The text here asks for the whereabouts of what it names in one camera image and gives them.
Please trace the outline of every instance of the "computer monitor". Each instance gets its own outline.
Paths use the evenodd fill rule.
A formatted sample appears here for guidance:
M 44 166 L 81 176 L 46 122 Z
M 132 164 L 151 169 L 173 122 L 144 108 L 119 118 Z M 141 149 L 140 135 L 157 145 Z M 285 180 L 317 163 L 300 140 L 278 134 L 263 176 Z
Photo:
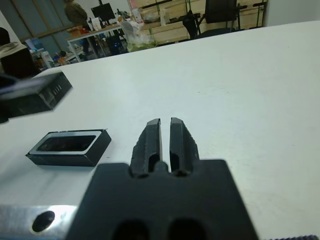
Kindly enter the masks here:
M 93 12 L 93 15 L 96 18 L 100 17 L 102 19 L 102 21 L 106 21 L 108 23 L 108 25 L 110 24 L 109 23 L 110 19 L 115 19 L 116 18 L 115 14 L 114 14 L 114 11 L 112 11 L 110 3 L 103 4 L 101 6 L 96 6 L 94 8 L 91 8 L 91 11 Z

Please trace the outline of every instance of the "black office chair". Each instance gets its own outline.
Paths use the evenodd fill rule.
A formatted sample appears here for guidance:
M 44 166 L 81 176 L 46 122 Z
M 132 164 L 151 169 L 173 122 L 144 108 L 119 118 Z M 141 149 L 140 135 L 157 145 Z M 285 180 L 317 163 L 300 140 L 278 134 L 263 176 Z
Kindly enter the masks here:
M 183 18 L 182 23 L 186 27 L 190 39 L 199 39 L 221 34 L 227 34 L 235 31 L 234 22 L 238 21 L 238 29 L 241 29 L 240 10 L 247 8 L 247 5 L 237 5 L 237 0 L 206 0 L 205 12 L 201 17 L 200 13 L 193 14 L 190 10 Z M 205 19 L 207 24 L 225 22 L 224 28 L 207 30 L 203 33 L 200 31 L 200 24 Z M 232 21 L 231 27 L 228 28 L 228 22 Z
M 6 74 L 18 79 L 34 77 L 40 72 L 35 66 L 28 48 L 1 58 L 1 64 Z

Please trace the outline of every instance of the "white tabletop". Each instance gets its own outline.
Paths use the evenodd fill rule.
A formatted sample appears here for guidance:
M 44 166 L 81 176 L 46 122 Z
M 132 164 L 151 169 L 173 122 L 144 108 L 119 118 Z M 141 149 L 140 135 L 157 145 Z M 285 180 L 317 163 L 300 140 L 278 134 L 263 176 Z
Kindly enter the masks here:
M 201 159 L 225 159 L 261 239 L 320 235 L 320 21 L 246 30 L 50 69 L 73 90 L 0 125 L 0 204 L 78 205 L 89 167 L 34 165 L 48 132 L 108 129 L 100 163 L 130 163 L 147 121 L 182 119 Z

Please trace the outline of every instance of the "black rectangular box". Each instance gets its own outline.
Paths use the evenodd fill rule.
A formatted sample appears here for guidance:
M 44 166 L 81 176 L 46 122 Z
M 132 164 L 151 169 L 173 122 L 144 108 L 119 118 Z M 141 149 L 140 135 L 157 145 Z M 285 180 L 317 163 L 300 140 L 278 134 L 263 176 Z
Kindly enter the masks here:
M 111 137 L 105 129 L 49 132 L 25 156 L 36 165 L 94 167 Z
M 71 88 L 62 72 L 22 80 L 0 89 L 0 109 L 7 118 L 50 111 Z

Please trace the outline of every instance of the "wall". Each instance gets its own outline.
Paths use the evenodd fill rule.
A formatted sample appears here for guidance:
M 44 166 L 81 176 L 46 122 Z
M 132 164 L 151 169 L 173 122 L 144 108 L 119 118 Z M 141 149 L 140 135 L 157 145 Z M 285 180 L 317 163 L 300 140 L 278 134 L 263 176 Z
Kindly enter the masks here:
M 6 20 L 5 16 L 0 11 L 0 27 L 6 29 L 9 32 L 11 42 L 18 42 L 20 43 L 19 38 L 12 30 L 11 26 L 9 25 L 8 21 Z
M 266 25 L 320 20 L 319 0 L 268 0 Z
M 93 15 L 91 9 L 94 7 L 99 6 L 99 1 L 98 0 L 75 0 L 78 4 L 81 5 L 81 7 L 86 11 L 88 14 L 89 18 L 94 18 L 95 16 Z M 114 13 L 117 12 L 117 9 L 120 11 L 127 11 L 130 12 L 130 8 L 128 5 L 127 0 L 102 0 L 103 4 L 110 3 L 111 8 Z

